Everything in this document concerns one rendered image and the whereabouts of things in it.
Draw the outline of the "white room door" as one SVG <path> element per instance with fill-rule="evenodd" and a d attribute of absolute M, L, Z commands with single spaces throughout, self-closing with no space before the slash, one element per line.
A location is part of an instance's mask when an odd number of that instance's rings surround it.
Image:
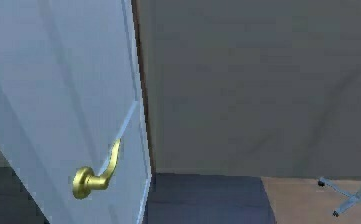
<path fill-rule="evenodd" d="M 106 190 L 75 199 L 77 170 Z M 141 224 L 151 171 L 131 0 L 0 0 L 0 150 L 50 224 Z"/>

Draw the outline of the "grey wheeled chair base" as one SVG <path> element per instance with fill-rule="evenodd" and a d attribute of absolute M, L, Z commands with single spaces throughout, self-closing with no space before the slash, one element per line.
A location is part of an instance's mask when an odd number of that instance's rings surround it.
<path fill-rule="evenodd" d="M 343 196 L 346 196 L 347 199 L 339 205 L 338 208 L 336 208 L 332 215 L 334 217 L 339 217 L 341 214 L 345 213 L 348 209 L 355 206 L 356 204 L 361 204 L 361 187 L 358 189 L 358 191 L 354 194 L 351 194 L 348 191 L 340 189 L 336 184 L 334 184 L 331 180 L 320 177 L 317 181 L 317 185 L 320 187 L 329 186 L 332 188 L 335 192 L 340 193 Z"/>

